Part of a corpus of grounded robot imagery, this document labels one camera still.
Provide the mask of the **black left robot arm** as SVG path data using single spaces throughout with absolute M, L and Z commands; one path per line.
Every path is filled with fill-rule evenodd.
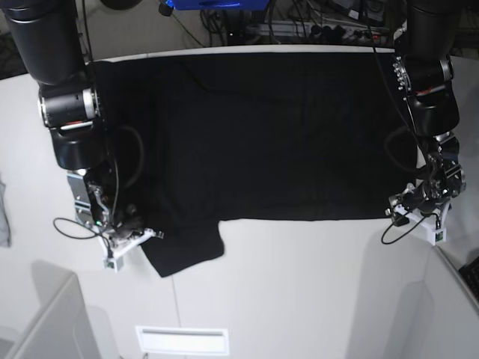
M 409 131 L 424 158 L 413 170 L 418 185 L 390 199 L 390 217 L 399 227 L 419 211 L 439 216 L 466 183 L 453 134 L 460 121 L 449 52 L 460 23 L 463 1 L 407 1 L 406 18 L 395 33 L 394 73 L 409 115 Z

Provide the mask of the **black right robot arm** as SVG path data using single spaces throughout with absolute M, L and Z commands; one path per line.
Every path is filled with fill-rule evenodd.
M 144 136 L 104 104 L 91 43 L 81 40 L 74 1 L 3 1 L 7 26 L 38 84 L 40 119 L 66 171 L 76 221 L 108 242 L 151 237 L 129 193 L 147 164 Z

